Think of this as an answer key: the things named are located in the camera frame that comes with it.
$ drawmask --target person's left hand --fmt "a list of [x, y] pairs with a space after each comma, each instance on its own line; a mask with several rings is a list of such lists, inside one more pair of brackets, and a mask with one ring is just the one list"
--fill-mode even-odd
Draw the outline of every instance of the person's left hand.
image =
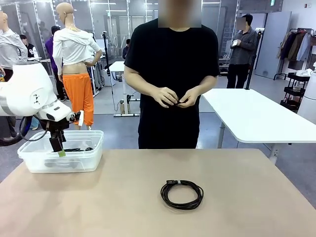
[[87, 67], [93, 67], [94, 64], [92, 62], [84, 62]]
[[3, 76], [5, 76], [5, 71], [3, 69], [3, 67], [0, 66], [0, 72], [3, 74]]
[[187, 91], [187, 93], [179, 100], [179, 104], [177, 104], [180, 108], [187, 108], [196, 104], [197, 98], [199, 94], [195, 88], [192, 88]]

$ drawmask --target purple shirt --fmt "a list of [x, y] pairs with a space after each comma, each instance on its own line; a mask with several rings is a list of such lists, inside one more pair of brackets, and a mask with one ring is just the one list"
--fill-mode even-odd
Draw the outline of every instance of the purple shirt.
[[57, 66], [55, 64], [54, 58], [53, 58], [53, 37], [49, 38], [48, 41], [46, 41], [45, 43], [45, 47], [47, 49], [47, 52], [49, 54], [49, 58], [50, 58], [50, 63], [51, 63], [51, 68], [54, 72], [57, 72]]

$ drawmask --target black hair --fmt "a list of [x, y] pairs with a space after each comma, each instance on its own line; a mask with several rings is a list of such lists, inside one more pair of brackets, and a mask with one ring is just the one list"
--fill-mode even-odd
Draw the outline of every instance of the black hair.
[[25, 40], [27, 39], [25, 35], [20, 35], [20, 39]]
[[60, 27], [59, 26], [52, 26], [51, 27], [51, 34], [54, 35], [56, 31], [59, 31]]
[[252, 19], [253, 19], [253, 16], [250, 15], [250, 14], [246, 14], [242, 17], [245, 17], [246, 18], [246, 22], [248, 23], [249, 26], [251, 26], [251, 22], [252, 22]]

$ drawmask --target shelf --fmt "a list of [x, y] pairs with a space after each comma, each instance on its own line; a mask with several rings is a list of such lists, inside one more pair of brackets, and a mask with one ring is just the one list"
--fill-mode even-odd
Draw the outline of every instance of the shelf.
[[280, 105], [282, 105], [283, 107], [286, 107], [287, 109], [291, 110], [291, 111], [296, 111], [299, 109], [300, 107], [300, 103], [298, 103], [295, 100], [288, 100], [286, 102], [284, 102], [283, 100], [281, 100]]
[[293, 80], [300, 81], [300, 82], [308, 82], [310, 80], [310, 77], [299, 77], [295, 75], [294, 73], [289, 73], [287, 77]]
[[293, 90], [293, 87], [285, 87], [284, 92], [293, 96], [303, 97], [305, 93], [305, 89], [301, 88], [301, 90]]

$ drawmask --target black pole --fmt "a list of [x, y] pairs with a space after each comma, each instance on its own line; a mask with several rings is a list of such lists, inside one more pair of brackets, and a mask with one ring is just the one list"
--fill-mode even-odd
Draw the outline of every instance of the black pole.
[[255, 49], [255, 52], [254, 52], [254, 54], [252, 56], [252, 62], [251, 62], [251, 66], [250, 66], [250, 72], [249, 72], [249, 75], [248, 75], [246, 90], [249, 90], [251, 76], [252, 76], [253, 68], [255, 66], [255, 61], [256, 61], [256, 58], [257, 58], [257, 51], [258, 51], [258, 46], [259, 46], [261, 35], [262, 35], [262, 32], [259, 31], [258, 32], [258, 36], [257, 36], [256, 49]]
[[105, 32], [102, 34], [104, 40], [104, 51], [105, 51], [105, 60], [107, 62], [107, 75], [111, 77], [110, 66], [109, 66], [109, 56], [108, 56], [108, 48], [107, 48], [107, 40], [105, 36]]

